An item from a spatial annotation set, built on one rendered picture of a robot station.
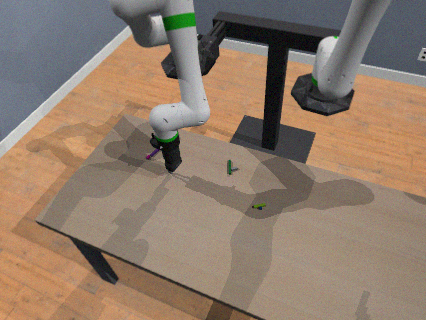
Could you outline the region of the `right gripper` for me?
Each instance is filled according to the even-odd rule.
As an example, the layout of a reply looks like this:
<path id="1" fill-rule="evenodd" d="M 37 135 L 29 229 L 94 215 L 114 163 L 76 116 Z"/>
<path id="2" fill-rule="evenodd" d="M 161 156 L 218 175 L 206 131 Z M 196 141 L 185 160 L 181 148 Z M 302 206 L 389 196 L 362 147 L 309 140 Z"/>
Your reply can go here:
<path id="1" fill-rule="evenodd" d="M 182 163 L 179 150 L 179 134 L 175 140 L 166 143 L 158 141 L 153 133 L 151 133 L 151 135 L 152 138 L 150 139 L 150 144 L 154 148 L 162 151 L 163 158 L 165 159 L 165 167 L 168 170 L 168 173 L 173 174 L 177 167 Z"/>

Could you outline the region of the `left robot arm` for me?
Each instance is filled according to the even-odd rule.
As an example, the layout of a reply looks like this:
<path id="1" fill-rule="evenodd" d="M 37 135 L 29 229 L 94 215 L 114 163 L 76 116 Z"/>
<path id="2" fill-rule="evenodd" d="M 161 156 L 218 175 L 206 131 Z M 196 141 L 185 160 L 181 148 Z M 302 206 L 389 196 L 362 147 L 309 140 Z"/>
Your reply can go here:
<path id="1" fill-rule="evenodd" d="M 318 45 L 312 79 L 306 86 L 312 99 L 332 102 L 350 93 L 366 48 L 391 1 L 352 0 L 340 36 L 324 38 Z"/>

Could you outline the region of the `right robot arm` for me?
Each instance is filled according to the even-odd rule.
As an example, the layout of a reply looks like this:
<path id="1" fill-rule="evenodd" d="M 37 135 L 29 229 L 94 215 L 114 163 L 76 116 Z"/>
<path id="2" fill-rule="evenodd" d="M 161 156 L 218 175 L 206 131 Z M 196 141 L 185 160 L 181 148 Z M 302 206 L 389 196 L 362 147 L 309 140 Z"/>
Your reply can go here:
<path id="1" fill-rule="evenodd" d="M 109 0 L 109 3 L 119 18 L 132 25 L 138 45 L 151 48 L 169 44 L 171 48 L 181 101 L 157 105 L 151 110 L 149 123 L 156 139 L 171 142 L 177 138 L 178 129 L 205 124 L 210 107 L 200 64 L 206 48 L 200 40 L 202 35 L 197 36 L 193 0 Z M 150 17 L 155 13 L 161 13 L 162 18 Z"/>

